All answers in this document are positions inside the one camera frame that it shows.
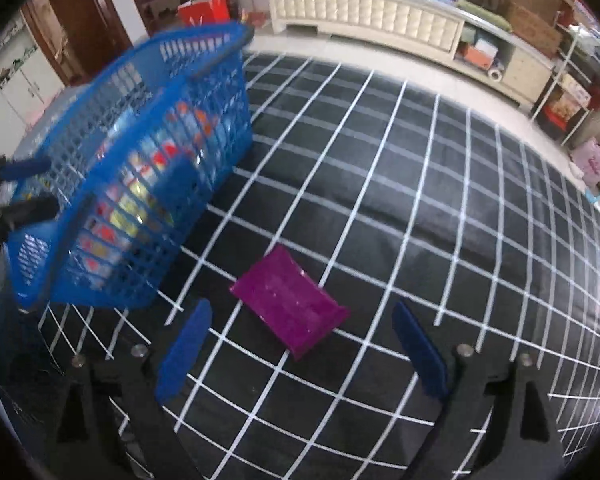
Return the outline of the blue plastic basket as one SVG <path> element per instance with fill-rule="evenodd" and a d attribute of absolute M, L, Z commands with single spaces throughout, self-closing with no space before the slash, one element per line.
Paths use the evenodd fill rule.
<path fill-rule="evenodd" d="M 236 22 L 153 36 L 105 68 L 35 149 L 50 161 L 15 200 L 54 196 L 53 219 L 6 247 L 23 309 L 139 309 L 252 142 Z"/>

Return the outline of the purple snack packet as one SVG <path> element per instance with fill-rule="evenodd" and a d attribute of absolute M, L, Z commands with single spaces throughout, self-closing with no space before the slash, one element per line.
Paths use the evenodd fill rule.
<path fill-rule="evenodd" d="M 230 288 L 295 360 L 302 359 L 349 315 L 277 244 Z"/>

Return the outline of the red yellow snack bag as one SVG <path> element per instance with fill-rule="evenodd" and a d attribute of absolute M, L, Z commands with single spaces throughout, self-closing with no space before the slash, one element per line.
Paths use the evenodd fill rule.
<path fill-rule="evenodd" d="M 219 118 L 178 101 L 164 123 L 143 129 L 105 197 L 90 231 L 80 237 L 82 260 L 99 285 L 133 248 L 173 234 L 194 192 L 210 188 L 222 160 Z"/>

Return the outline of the dark red wooden door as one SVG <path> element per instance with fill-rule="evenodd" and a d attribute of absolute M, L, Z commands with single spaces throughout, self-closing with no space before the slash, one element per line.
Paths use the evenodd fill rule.
<path fill-rule="evenodd" d="M 132 46 L 112 0 L 26 0 L 20 13 L 66 86 L 91 81 Z"/>

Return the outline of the red paper gift bag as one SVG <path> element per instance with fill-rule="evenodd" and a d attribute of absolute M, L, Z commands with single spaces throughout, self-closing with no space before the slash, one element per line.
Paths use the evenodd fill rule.
<path fill-rule="evenodd" d="M 185 26 L 227 23 L 230 20 L 227 0 L 189 0 L 176 11 Z"/>

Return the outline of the black white grid tablecloth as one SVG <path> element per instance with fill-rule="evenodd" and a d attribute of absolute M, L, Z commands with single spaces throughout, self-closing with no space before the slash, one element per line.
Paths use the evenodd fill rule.
<path fill-rule="evenodd" d="M 114 358 L 186 302 L 210 334 L 166 416 L 208 479 L 396 479 L 439 407 L 391 323 L 404 302 L 444 346 L 538 367 L 567 464 L 600 430 L 600 213 L 502 126 L 405 79 L 247 53 L 253 144 L 146 309 L 46 308 L 40 364 L 0 314 L 0 398 L 42 448 L 54 373 L 76 352 Z M 348 318 L 295 359 L 230 292 L 274 246 Z"/>

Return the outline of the pink gift bag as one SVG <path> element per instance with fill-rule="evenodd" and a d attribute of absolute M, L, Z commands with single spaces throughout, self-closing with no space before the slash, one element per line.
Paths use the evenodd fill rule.
<path fill-rule="evenodd" d="M 570 156 L 587 186 L 600 183 L 600 143 L 596 139 L 583 142 L 570 152 Z"/>

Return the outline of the white metal shelf rack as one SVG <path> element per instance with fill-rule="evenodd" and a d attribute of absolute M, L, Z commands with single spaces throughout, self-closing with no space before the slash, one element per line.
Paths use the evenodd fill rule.
<path fill-rule="evenodd" d="M 600 111 L 600 22 L 583 1 L 559 0 L 553 26 L 555 64 L 531 119 L 565 148 Z"/>

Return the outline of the brown cardboard box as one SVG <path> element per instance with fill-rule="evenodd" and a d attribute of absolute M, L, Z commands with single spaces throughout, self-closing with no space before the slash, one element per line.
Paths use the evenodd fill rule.
<path fill-rule="evenodd" d="M 539 15 L 509 1 L 506 6 L 504 18 L 512 26 L 512 32 L 519 38 L 527 41 L 536 50 L 554 58 L 562 42 L 562 34 L 550 23 L 544 21 Z"/>

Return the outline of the green folded cloth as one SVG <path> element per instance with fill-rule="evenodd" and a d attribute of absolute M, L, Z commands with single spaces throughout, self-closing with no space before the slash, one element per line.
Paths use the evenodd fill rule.
<path fill-rule="evenodd" d="M 506 18 L 503 18 L 501 15 L 498 15 L 488 9 L 482 8 L 481 6 L 477 6 L 475 3 L 472 3 L 468 0 L 456 0 L 456 6 L 460 10 L 478 16 L 478 18 L 482 18 L 483 20 L 505 30 L 506 32 L 513 31 L 512 24 L 510 24 Z"/>

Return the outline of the cream tufted TV cabinet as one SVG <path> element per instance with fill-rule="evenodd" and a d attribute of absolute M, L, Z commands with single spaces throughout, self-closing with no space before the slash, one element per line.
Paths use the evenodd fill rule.
<path fill-rule="evenodd" d="M 455 70 L 530 108 L 553 62 L 511 32 L 442 0 L 268 0 L 276 34 L 309 26 Z"/>

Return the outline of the white wall cupboard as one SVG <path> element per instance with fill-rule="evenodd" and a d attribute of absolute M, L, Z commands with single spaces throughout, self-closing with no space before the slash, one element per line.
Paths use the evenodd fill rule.
<path fill-rule="evenodd" d="M 27 125 L 33 125 L 65 89 L 20 12 L 0 32 L 0 89 Z"/>

